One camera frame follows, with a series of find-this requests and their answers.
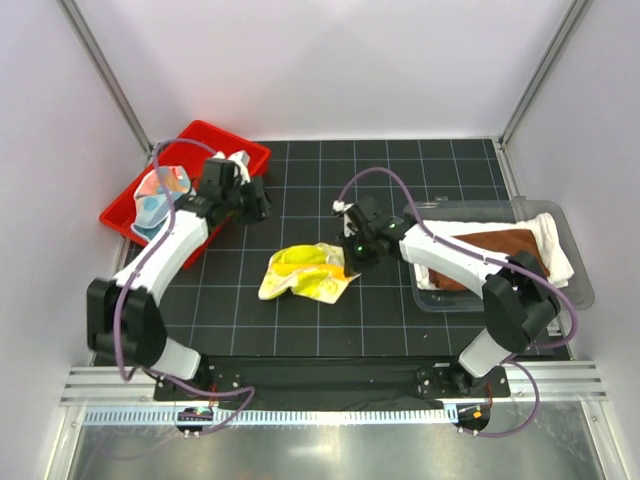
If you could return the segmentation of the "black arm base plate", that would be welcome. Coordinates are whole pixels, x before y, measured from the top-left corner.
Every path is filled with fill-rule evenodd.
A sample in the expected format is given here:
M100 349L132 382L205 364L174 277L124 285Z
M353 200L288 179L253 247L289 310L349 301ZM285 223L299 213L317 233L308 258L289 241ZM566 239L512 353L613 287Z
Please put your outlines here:
M208 389L252 386L258 410L358 411L422 408L510 396L505 369L475 379L447 356L256 357L209 359Z

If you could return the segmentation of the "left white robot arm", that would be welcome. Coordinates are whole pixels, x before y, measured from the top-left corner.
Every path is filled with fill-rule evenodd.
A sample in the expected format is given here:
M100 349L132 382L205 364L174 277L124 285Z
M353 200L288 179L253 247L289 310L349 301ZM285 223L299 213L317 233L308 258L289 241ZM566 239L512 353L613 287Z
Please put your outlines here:
M213 232L234 220L266 220L271 203L261 177L250 174L245 151L206 159L198 183L184 168L156 167L137 188L138 218L151 229L148 244L110 280L96 278L87 288L87 343L121 365L142 367L177 378L190 400L212 386L205 355L170 337L160 302L188 258Z

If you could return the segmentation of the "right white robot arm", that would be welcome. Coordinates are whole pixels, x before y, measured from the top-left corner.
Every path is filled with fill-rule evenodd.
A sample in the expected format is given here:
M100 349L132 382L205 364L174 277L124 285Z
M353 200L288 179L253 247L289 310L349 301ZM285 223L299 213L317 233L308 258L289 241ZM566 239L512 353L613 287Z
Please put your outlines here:
M371 198L336 200L332 211L343 219L339 241L346 276L392 257L442 274L482 300L485 327L450 372L460 395L475 395L494 367L527 350L560 313L553 285L526 251L505 255L475 247L430 230L417 212L389 216Z

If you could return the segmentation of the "white terry towel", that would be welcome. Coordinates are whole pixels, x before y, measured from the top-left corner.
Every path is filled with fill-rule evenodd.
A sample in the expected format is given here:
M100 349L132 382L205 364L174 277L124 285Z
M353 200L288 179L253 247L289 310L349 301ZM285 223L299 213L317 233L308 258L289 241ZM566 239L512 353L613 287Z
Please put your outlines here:
M538 214L532 220L515 223L506 222L460 222L424 220L423 223L435 233L452 236L481 230L500 230L503 228L525 228L533 232L542 259L547 264L551 276L547 279L558 288L567 287L574 276L574 268L560 245L560 237L556 222L550 213Z

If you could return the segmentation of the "yellow patterned towel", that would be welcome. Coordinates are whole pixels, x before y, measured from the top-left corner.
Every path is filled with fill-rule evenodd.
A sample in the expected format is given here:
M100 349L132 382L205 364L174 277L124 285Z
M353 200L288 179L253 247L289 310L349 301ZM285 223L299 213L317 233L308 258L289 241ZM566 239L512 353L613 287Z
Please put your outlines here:
M286 291L335 304L359 274L347 275L343 249L327 243L294 245L274 253L258 290L262 301Z

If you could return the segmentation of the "brown towel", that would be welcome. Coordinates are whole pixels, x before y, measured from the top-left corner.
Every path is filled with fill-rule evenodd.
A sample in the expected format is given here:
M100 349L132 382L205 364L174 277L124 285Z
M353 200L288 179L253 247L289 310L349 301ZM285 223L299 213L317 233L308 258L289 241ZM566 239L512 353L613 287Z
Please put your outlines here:
M542 267L546 279L549 279L551 276L547 264L541 257L534 234L529 229L503 228L494 231L481 230L479 232L466 234L453 234L453 237L475 247L489 250L494 253L504 253L509 256L513 256L520 251L525 251L536 258ZM429 289L439 289L451 292L462 292L467 290L467 287L461 283L456 282L431 268L428 269L428 277Z

